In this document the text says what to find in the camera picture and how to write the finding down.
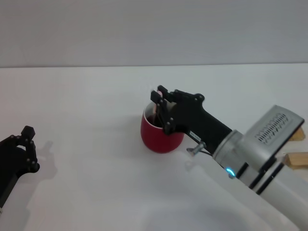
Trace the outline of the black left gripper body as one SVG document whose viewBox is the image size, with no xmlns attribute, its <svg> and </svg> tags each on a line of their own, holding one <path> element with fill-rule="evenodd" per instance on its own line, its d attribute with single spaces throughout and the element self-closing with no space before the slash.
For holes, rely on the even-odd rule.
<svg viewBox="0 0 308 231">
<path fill-rule="evenodd" d="M 17 180 L 28 172 L 29 157 L 20 147 L 0 147 L 0 207 L 3 208 Z"/>
</svg>

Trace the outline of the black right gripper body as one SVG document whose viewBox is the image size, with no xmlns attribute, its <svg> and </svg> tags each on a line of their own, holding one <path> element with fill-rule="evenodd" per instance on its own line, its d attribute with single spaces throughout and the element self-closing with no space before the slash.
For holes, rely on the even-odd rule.
<svg viewBox="0 0 308 231">
<path fill-rule="evenodd" d="M 206 150 L 213 154 L 231 129 L 203 108 L 202 94 L 174 90 L 170 97 L 175 105 L 169 111 L 168 134 L 185 133 L 196 142 L 203 141 Z"/>
</svg>

